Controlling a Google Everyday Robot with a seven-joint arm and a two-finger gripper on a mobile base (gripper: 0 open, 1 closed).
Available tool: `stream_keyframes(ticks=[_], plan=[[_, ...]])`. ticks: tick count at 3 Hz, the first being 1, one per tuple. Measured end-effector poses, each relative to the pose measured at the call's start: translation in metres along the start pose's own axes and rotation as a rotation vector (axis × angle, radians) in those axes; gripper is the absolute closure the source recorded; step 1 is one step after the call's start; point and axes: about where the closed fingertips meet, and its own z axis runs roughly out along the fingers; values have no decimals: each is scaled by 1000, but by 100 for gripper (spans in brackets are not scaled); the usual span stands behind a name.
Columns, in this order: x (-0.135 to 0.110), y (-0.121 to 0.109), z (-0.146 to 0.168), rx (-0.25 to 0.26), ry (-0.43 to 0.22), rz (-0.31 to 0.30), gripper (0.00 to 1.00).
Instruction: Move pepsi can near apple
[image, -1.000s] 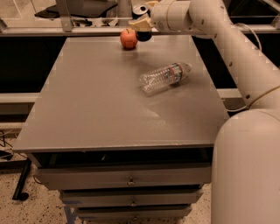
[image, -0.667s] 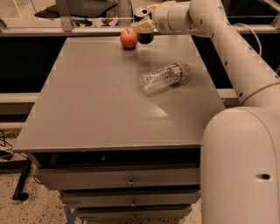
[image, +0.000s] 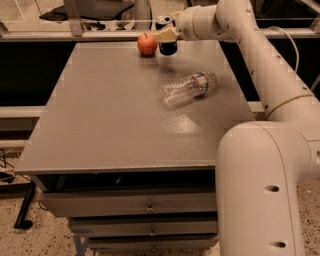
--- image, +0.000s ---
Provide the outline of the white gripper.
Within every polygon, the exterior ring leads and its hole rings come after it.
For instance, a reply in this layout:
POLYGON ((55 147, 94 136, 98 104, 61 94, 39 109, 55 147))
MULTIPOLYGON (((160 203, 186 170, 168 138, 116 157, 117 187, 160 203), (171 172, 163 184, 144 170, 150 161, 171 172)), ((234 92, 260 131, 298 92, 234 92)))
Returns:
POLYGON ((194 29, 194 18, 199 6, 189 7, 183 11, 170 14, 175 20, 175 27, 167 27, 153 34, 159 43, 174 42, 180 37, 186 41, 198 39, 194 29))

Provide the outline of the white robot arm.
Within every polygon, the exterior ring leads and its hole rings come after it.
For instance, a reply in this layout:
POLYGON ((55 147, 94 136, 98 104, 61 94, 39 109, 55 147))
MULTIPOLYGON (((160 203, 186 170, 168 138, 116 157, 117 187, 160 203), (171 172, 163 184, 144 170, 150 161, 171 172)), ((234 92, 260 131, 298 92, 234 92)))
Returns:
POLYGON ((250 0, 189 7, 173 19, 157 41, 238 45, 267 116, 230 129, 217 150, 221 256, 305 256, 297 185, 320 176, 320 101, 258 28, 250 0))

